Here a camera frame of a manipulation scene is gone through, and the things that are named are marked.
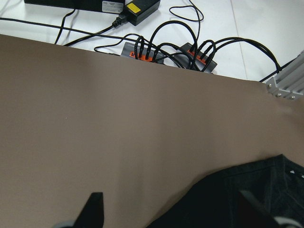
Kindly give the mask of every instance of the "white tile floor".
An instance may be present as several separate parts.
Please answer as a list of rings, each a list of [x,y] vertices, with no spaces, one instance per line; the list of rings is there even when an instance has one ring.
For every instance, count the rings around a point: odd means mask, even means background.
[[[268,47],[283,65],[304,50],[304,0],[193,0],[205,19],[201,25],[199,43],[206,39],[218,40],[226,37],[254,39]],[[124,36],[138,33],[150,39],[153,31],[168,20],[181,20],[169,13],[169,7],[189,4],[188,0],[161,0],[160,8],[149,19],[138,26],[125,24],[110,31],[108,35]],[[41,23],[60,25],[62,17],[70,9],[24,4],[23,0],[0,0],[0,17],[24,19]],[[182,10],[181,15],[193,17],[193,11]],[[66,19],[66,26],[96,32],[107,27],[115,15],[80,11],[77,16]],[[196,22],[185,21],[195,33]],[[0,21],[0,33],[53,43],[58,30],[16,22]],[[59,44],[81,35],[71,33],[66,39],[63,32]],[[181,26],[167,26],[155,38],[155,43],[172,42],[179,46],[191,42],[191,36]],[[93,50],[95,46],[115,41],[94,38],[75,45],[76,48]],[[121,53],[123,44],[109,50]],[[214,73],[246,80],[260,80],[275,70],[274,64],[255,47],[246,43],[236,43],[224,47],[215,55],[218,63]]]

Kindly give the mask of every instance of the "power brick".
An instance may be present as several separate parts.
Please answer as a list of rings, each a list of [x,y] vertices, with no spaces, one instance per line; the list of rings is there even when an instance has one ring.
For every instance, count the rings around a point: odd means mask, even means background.
[[[160,3],[161,0],[133,0],[125,6],[124,13],[128,21],[136,26],[154,13]]]
[[[25,3],[119,14],[125,0],[24,0]]]

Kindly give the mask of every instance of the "black cable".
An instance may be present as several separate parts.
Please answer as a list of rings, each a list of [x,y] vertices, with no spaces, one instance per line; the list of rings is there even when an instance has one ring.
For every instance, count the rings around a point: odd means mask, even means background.
[[[261,50],[263,53],[265,53],[265,54],[274,62],[275,66],[276,66],[276,72],[279,72],[279,70],[280,70],[280,65],[279,65],[279,63],[277,62],[275,56],[273,55],[273,53],[272,53],[267,47],[265,47],[265,46],[262,45],[261,43],[259,43],[259,42],[257,42],[257,41],[254,41],[254,40],[251,40],[251,39],[245,39],[245,38],[240,38],[240,37],[230,37],[230,38],[224,38],[224,39],[218,40],[218,41],[215,42],[215,44],[219,44],[219,43],[224,42],[224,41],[228,41],[228,42],[226,42],[226,43],[220,45],[219,47],[217,47],[217,48],[216,48],[216,51],[212,53],[212,56],[209,56],[209,60],[212,60],[212,58],[214,57],[215,53],[216,53],[219,49],[223,48],[224,46],[226,46],[226,45],[228,45],[228,44],[231,44],[231,43],[242,42],[242,41],[244,41],[244,42],[247,42],[247,43],[249,43],[249,44],[255,46],[256,48],[258,48],[259,50]],[[211,50],[212,47],[213,47],[213,46],[210,45],[210,46],[206,49],[206,51],[205,51],[204,54],[208,53],[208,52]],[[211,61],[209,61],[208,63],[206,63],[206,65],[205,65],[204,68],[206,69],[210,63],[211,63]]]
[[[207,43],[211,43],[210,47],[213,48],[213,51],[211,52],[211,54],[209,55],[209,57],[206,59],[206,61],[205,61],[205,66],[202,68],[201,72],[204,72],[204,71],[207,69],[207,67],[208,67],[208,66],[210,65],[210,63],[212,62],[213,57],[214,57],[214,55],[215,55],[215,53],[216,53],[216,45],[215,45],[215,42],[214,42],[213,40],[211,40],[211,39],[208,39],[208,40],[204,41],[204,42],[199,46],[198,52],[200,52],[200,51],[203,49],[203,47],[204,47]],[[208,52],[209,52],[208,49],[205,50],[205,52],[201,55],[201,57],[200,57],[199,59],[202,60],[202,59],[207,55]]]
[[[105,28],[105,29],[103,29],[103,30],[101,30],[101,31],[99,31],[99,32],[94,33],[94,34],[95,34],[95,35],[101,35],[101,34],[107,32],[107,31],[109,31],[109,30],[111,30],[111,29],[113,29],[113,28],[114,28],[114,26],[111,25],[111,26],[109,26],[109,27],[107,27],[107,28]],[[79,43],[79,42],[84,41],[84,40],[86,40],[86,39],[90,39],[90,38],[92,38],[92,37],[94,37],[94,36],[93,36],[93,35],[88,35],[88,36],[85,36],[85,37],[81,37],[81,38],[78,38],[78,39],[76,39],[76,40],[73,40],[73,41],[71,41],[71,42],[65,44],[64,46],[70,47],[70,46],[72,46],[72,45],[74,45],[74,44],[76,44],[76,43]]]
[[[139,37],[140,35],[135,34],[135,33],[129,33],[129,34],[125,35],[124,38],[126,38],[128,36],[137,36],[137,37]],[[106,52],[99,51],[99,49],[100,48],[108,48],[108,47],[117,46],[120,43],[122,43],[122,41],[123,41],[123,39],[121,39],[119,42],[117,42],[115,44],[97,46],[97,47],[94,48],[94,51],[107,54]],[[145,38],[144,38],[144,41],[147,42],[147,43],[145,43],[145,46],[148,46],[149,41],[147,39],[145,39]],[[166,52],[164,50],[160,50],[160,52],[165,55],[165,58],[169,58],[177,67],[179,67],[179,68],[185,68],[176,58],[174,58],[174,54],[169,54],[168,52]]]
[[[138,55],[138,43],[141,43],[141,46],[139,48],[139,55]],[[138,39],[136,40],[135,42],[135,45],[134,45],[134,55],[135,55],[135,59],[139,59],[142,57],[143,55],[143,48],[144,48],[144,38],[143,36],[139,36]]]
[[[152,48],[152,42],[156,36],[156,34],[158,33],[158,31],[163,28],[164,26],[166,25],[169,25],[169,24],[179,24],[179,25],[182,25],[184,26],[189,32],[190,34],[192,35],[192,38],[194,40],[194,58],[192,60],[192,63],[191,63],[191,68],[194,66],[195,64],[195,60],[196,60],[196,56],[197,56],[197,50],[198,50],[198,45],[197,45],[197,41],[196,41],[196,37],[195,37],[195,34],[194,32],[192,31],[192,29],[187,25],[185,24],[184,22],[181,22],[181,21],[178,21],[178,20],[172,20],[172,21],[167,21],[167,22],[164,22],[162,23],[159,27],[156,28],[156,30],[153,32],[152,36],[151,36],[151,39],[149,41],[149,45],[148,45],[148,48],[147,48],[147,53],[146,53],[146,58],[145,59],[148,59],[149,58],[149,54],[151,52],[151,48]]]
[[[99,51],[99,53],[108,54],[108,55],[112,55],[112,56],[120,56],[119,54],[116,54],[116,53],[110,53],[110,52],[103,52],[103,51]]]
[[[109,31],[109,30],[111,30],[111,29],[113,29],[113,28],[116,28],[117,26],[121,25],[122,23],[126,23],[126,22],[127,22],[127,18],[128,18],[128,17],[127,17],[126,14],[121,13],[121,14],[119,14],[119,16],[115,19],[115,21],[113,21],[113,23],[112,23],[111,26],[109,26],[109,27],[107,27],[107,28],[105,28],[105,29],[103,29],[103,30],[101,30],[101,31],[99,31],[99,32],[96,32],[95,34],[101,35],[101,34],[107,32],[107,31]],[[76,44],[76,43],[79,43],[79,42],[81,42],[81,41],[90,39],[90,38],[92,38],[92,37],[94,37],[94,36],[81,37],[81,38],[79,38],[79,39],[76,39],[76,40],[74,40],[74,41],[71,41],[71,42],[65,44],[64,46],[68,46],[68,47],[69,47],[69,46],[72,46],[72,45],[74,45],[74,44]]]
[[[152,60],[151,63],[155,63],[155,62],[161,61],[163,59],[173,57],[173,56],[177,56],[177,55],[184,55],[184,54],[182,52],[176,52],[176,53],[173,53],[173,54],[169,54],[168,56],[163,56],[163,57],[157,58],[155,60]]]
[[[190,65],[191,65],[191,62],[192,62],[192,58],[191,58],[191,55],[185,51],[184,49],[182,49],[181,47],[175,45],[175,44],[171,44],[171,43],[162,43],[160,44],[159,46],[157,46],[156,50],[154,51],[154,55],[153,55],[153,58],[152,58],[152,61],[155,62],[156,61],[156,57],[157,57],[157,54],[158,52],[160,51],[160,49],[163,47],[163,46],[170,46],[172,48],[174,48],[175,50],[179,50],[181,51],[182,54],[184,54],[185,56],[188,57],[188,60],[189,60],[189,63],[186,67],[186,69],[189,69],[190,68]]]
[[[197,34],[196,39],[199,39],[199,36],[200,36],[200,22],[204,20],[204,14],[202,13],[202,11],[196,5],[194,5],[194,3],[191,0],[189,0],[189,2],[191,3],[191,5],[187,5],[187,6],[172,6],[172,7],[169,8],[169,12],[171,14],[173,14],[174,16],[180,18],[180,19],[184,19],[184,20],[192,21],[192,22],[198,22],[199,23],[199,30],[198,30],[198,34]],[[185,18],[185,17],[182,17],[182,16],[180,16],[180,15],[178,15],[178,14],[176,14],[176,13],[174,13],[172,11],[172,9],[182,9],[182,8],[194,8],[194,10],[195,10],[195,12],[197,14],[198,19],[197,20],[193,20],[193,19]]]
[[[64,27],[66,18],[69,17],[69,16],[71,16],[75,11],[76,11],[76,9],[74,9],[72,12],[66,14],[66,15],[62,18],[61,27]],[[55,41],[54,44],[57,44],[57,42],[59,41],[59,38],[60,38],[61,33],[62,33],[62,30],[63,30],[62,28],[59,30],[58,35],[57,35],[57,38],[56,38],[56,41]]]
[[[78,30],[78,29],[74,29],[74,28],[67,28],[67,27],[62,27],[62,26],[57,26],[57,25],[49,25],[49,24],[26,21],[26,20],[19,20],[19,19],[12,19],[12,18],[0,18],[0,20],[19,22],[19,23],[30,24],[30,25],[38,25],[38,26],[44,26],[44,27],[49,27],[49,28],[54,28],[54,29],[60,29],[61,28],[61,29],[64,29],[64,30],[72,31],[72,32],[79,32],[79,33],[86,34],[86,35],[92,35],[93,37],[122,39],[122,40],[131,41],[131,42],[136,41],[135,39],[129,39],[129,38],[118,37],[118,36],[100,35],[100,34],[95,34],[95,33],[92,33],[92,32],[86,32],[86,31],[82,31],[82,30]]]
[[[291,64],[293,61],[295,60],[295,58],[291,61],[289,61],[288,63],[286,63],[285,65],[283,65],[281,68],[280,68],[280,71],[282,71],[285,67],[287,67],[289,64]],[[275,70],[274,72],[272,72],[271,74],[269,74],[268,76],[264,77],[263,79],[261,79],[259,82],[264,82],[265,80],[267,80],[268,78],[270,78],[271,76],[277,74],[277,70]]]

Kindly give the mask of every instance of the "brown tabletop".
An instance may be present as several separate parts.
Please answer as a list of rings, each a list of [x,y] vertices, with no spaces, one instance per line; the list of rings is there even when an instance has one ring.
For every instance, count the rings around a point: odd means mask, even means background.
[[[206,174],[283,153],[304,165],[304,99],[265,84],[0,36],[0,222],[50,228],[104,193],[143,228]]]

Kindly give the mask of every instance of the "cord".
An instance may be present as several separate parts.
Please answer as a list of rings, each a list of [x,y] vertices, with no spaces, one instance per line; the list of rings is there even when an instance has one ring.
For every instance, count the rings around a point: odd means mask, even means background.
[[[76,9],[74,9],[72,12],[66,14],[66,15],[62,18],[61,27],[64,27],[66,18],[69,17],[69,16],[71,16],[75,11],[76,11]],[[59,38],[60,38],[61,33],[62,33],[62,30],[63,30],[62,28],[59,30],[58,35],[57,35],[57,38],[56,38],[56,41],[55,41],[54,44],[57,44],[57,42],[59,41]]]
[[[114,39],[119,39],[120,41],[117,42],[116,44],[112,44],[112,45],[105,45],[105,46],[98,46],[98,47],[95,47],[94,50],[97,51],[97,52],[101,52],[99,51],[98,49],[99,48],[104,48],[104,47],[113,47],[113,46],[116,46],[118,44],[120,44],[123,40],[127,40],[127,41],[130,41],[130,42],[135,42],[137,45],[139,44],[139,42],[141,42],[141,48],[140,48],[140,52],[142,53],[142,50],[143,50],[143,46],[147,46],[147,54],[146,54],[146,59],[149,58],[149,54],[151,52],[151,48],[155,48],[157,49],[158,51],[162,52],[165,56],[162,57],[162,58],[159,58],[159,59],[153,59],[152,62],[156,62],[156,61],[159,61],[161,59],[165,59],[165,58],[169,58],[171,59],[178,67],[181,67],[181,68],[184,68],[183,64],[181,64],[174,56],[175,55],[181,55],[181,54],[184,54],[185,56],[187,56],[189,62],[188,62],[188,66],[187,68],[189,69],[193,69],[195,68],[197,70],[197,66],[195,65],[195,61],[196,61],[196,56],[197,56],[197,53],[199,51],[202,50],[202,48],[207,44],[207,43],[210,43],[209,47],[207,47],[207,49],[204,51],[203,55],[200,57],[200,59],[203,59],[207,53],[211,50],[211,54],[210,56],[206,59],[206,64],[204,66],[204,68],[201,70],[202,72],[204,70],[206,70],[206,68],[209,66],[209,64],[212,62],[213,58],[214,58],[214,55],[216,54],[216,52],[225,47],[226,45],[228,44],[231,44],[231,43],[235,43],[235,42],[247,42],[253,46],[255,46],[256,48],[258,48],[259,50],[261,50],[263,53],[265,53],[275,64],[276,66],[276,71],[274,71],[273,73],[271,73],[270,75],[268,75],[267,77],[263,78],[262,80],[260,80],[260,82],[263,82],[265,80],[267,80],[268,78],[270,78],[272,75],[276,74],[276,73],[279,73],[282,69],[284,69],[286,66],[288,66],[293,60],[291,60],[290,62],[288,62],[287,64],[285,64],[284,66],[280,66],[279,63],[277,62],[275,56],[273,55],[273,53],[267,48],[265,47],[264,45],[262,45],[261,43],[257,42],[257,41],[254,41],[254,40],[250,40],[250,39],[246,39],[246,38],[240,38],[240,37],[229,37],[229,38],[224,38],[224,39],[221,39],[221,40],[218,40],[216,42],[212,41],[212,40],[206,40],[204,41],[200,47],[198,48],[198,44],[197,44],[197,39],[195,37],[195,34],[193,33],[193,31],[191,30],[191,28],[185,24],[184,22],[181,22],[181,21],[167,21],[163,24],[161,24],[153,33],[152,37],[151,37],[151,40],[148,41],[146,40],[144,37],[138,35],[138,34],[128,34],[124,37],[118,37],[118,36],[107,36],[107,35],[102,35],[102,34],[97,34],[97,33],[91,33],[91,32],[86,32],[86,31],[82,31],[82,30],[78,30],[78,29],[73,29],[73,28],[66,28],[64,26],[56,26],[56,25],[49,25],[49,24],[44,24],[44,23],[38,23],[38,22],[32,22],[32,21],[25,21],[25,20],[19,20],[19,19],[10,19],[10,18],[0,18],[0,20],[5,20],[5,21],[13,21],[13,22],[20,22],[20,23],[25,23],[25,24],[31,24],[31,25],[38,25],[38,26],[44,26],[44,27],[49,27],[49,28],[54,28],[54,29],[60,29],[60,30],[69,30],[69,31],[72,31],[72,32],[78,32],[78,33],[82,33],[82,34],[86,34],[87,37],[103,37],[103,38],[114,38]],[[169,25],[169,24],[180,24],[180,25],[183,25],[185,28],[187,28],[187,30],[191,33],[192,35],[192,38],[194,40],[194,44],[192,47],[194,47],[194,57],[190,57],[188,53],[185,53],[184,51],[181,51],[180,50],[180,47],[174,45],[174,44],[171,44],[171,43],[162,43],[160,44],[159,46],[156,46],[153,44],[153,39],[155,38],[155,35],[157,34],[157,32],[164,26],[166,25]],[[102,30],[101,32],[105,32],[107,29],[110,29],[110,27]],[[130,35],[134,35],[134,36],[137,36],[138,39],[130,39],[130,38],[127,38],[128,36]],[[180,50],[181,53],[175,53],[175,54],[169,54],[167,53],[166,51],[162,50],[161,47],[162,46],[171,46],[173,48],[175,48],[176,50]]]
[[[280,68],[280,71],[282,71],[285,67],[287,67],[289,64],[291,64],[293,61],[295,60],[295,58],[291,61],[289,61],[288,63],[286,63],[285,65],[283,65],[281,68]],[[274,72],[272,72],[271,74],[269,74],[268,76],[264,77],[263,79],[261,79],[259,82],[264,82],[266,81],[267,79],[269,79],[271,76],[277,74],[278,71],[275,70]]]
[[[114,28],[113,25],[111,25],[111,26],[109,26],[109,27],[107,27],[107,28],[105,28],[105,29],[103,29],[103,30],[101,30],[101,31],[99,31],[99,32],[96,32],[96,33],[94,33],[94,34],[95,34],[95,35],[101,35],[101,34],[107,32],[107,31],[111,30],[112,28]],[[64,46],[70,47],[70,46],[72,46],[72,45],[74,45],[74,44],[76,44],[76,43],[79,43],[79,42],[81,42],[81,41],[90,39],[90,38],[92,38],[92,37],[95,37],[95,36],[94,36],[94,35],[88,35],[88,36],[85,36],[85,37],[81,37],[81,38],[78,38],[78,39],[76,39],[76,40],[73,40],[73,41],[71,41],[71,42],[65,44]]]
[[[105,29],[103,29],[103,30],[101,30],[99,32],[96,32],[95,34],[96,35],[101,35],[101,34],[107,32],[107,31],[109,31],[109,30],[111,30],[113,28],[116,28],[117,26],[119,26],[119,25],[121,25],[122,23],[125,23],[125,22],[127,22],[127,16],[125,14],[123,14],[123,13],[119,14],[119,16],[115,19],[115,21],[113,21],[113,23],[112,23],[111,26],[109,26],[109,27],[107,27],[107,28],[105,28]],[[72,45],[74,45],[76,43],[82,42],[82,41],[90,39],[92,37],[94,37],[94,36],[89,35],[89,36],[86,36],[86,37],[81,37],[81,38],[78,38],[78,39],[76,39],[74,41],[71,41],[71,42],[65,44],[64,46],[70,47],[70,46],[72,46]]]
[[[138,43],[141,43],[141,46],[139,48],[139,54],[138,54]],[[143,55],[143,48],[144,48],[144,38],[143,36],[139,36],[138,39],[136,40],[135,42],[135,45],[134,45],[134,55],[135,55],[135,59],[139,59],[142,57]]]
[[[194,5],[194,3],[191,0],[189,0],[189,2],[191,3],[191,5],[187,5],[187,6],[172,6],[172,7],[169,8],[169,12],[171,14],[173,14],[174,16],[180,18],[180,19],[184,19],[184,20],[192,21],[192,22],[198,22],[199,23],[199,30],[198,30],[198,34],[197,34],[196,39],[199,39],[199,36],[200,36],[200,22],[204,20],[204,14],[201,12],[201,10],[196,5]],[[197,20],[193,20],[193,19],[185,18],[185,17],[182,17],[182,16],[180,16],[180,15],[178,15],[178,14],[176,14],[176,13],[174,13],[172,11],[172,9],[182,9],[182,8],[194,8],[194,10],[195,10],[195,12],[197,14],[198,19]]]
[[[164,26],[167,26],[169,24],[179,24],[179,25],[182,25],[184,26],[189,32],[190,34],[192,35],[192,38],[194,40],[194,57],[193,57],[193,60],[191,62],[191,68],[194,66],[195,64],[195,60],[196,60],[196,56],[197,56],[197,50],[198,50],[198,45],[197,45],[197,41],[196,41],[196,37],[195,37],[195,34],[194,32],[192,31],[192,29],[187,25],[185,24],[184,22],[181,22],[181,21],[178,21],[178,20],[172,20],[172,21],[167,21],[167,22],[164,22],[162,23],[159,27],[156,28],[156,30],[153,32],[152,36],[151,36],[151,39],[149,41],[149,45],[148,45],[148,48],[147,48],[147,53],[146,53],[146,58],[145,59],[148,59],[149,58],[149,54],[151,52],[151,48],[152,48],[152,42],[156,36],[156,34],[158,33],[158,31],[163,28]]]
[[[78,33],[82,33],[82,34],[86,34],[86,35],[92,35],[93,37],[122,39],[122,40],[131,41],[131,42],[136,41],[135,39],[129,39],[129,38],[118,37],[118,36],[108,36],[108,35],[95,34],[95,33],[92,33],[92,32],[86,32],[86,31],[82,31],[82,30],[78,30],[78,29],[74,29],[74,28],[67,28],[67,27],[62,27],[62,26],[57,26],[57,25],[49,25],[49,24],[26,21],[26,20],[19,20],[19,19],[12,19],[12,18],[0,18],[0,20],[19,22],[19,23],[30,24],[30,25],[38,25],[38,26],[44,26],[44,27],[49,27],[49,28],[54,28],[54,29],[63,29],[63,30],[78,32]]]

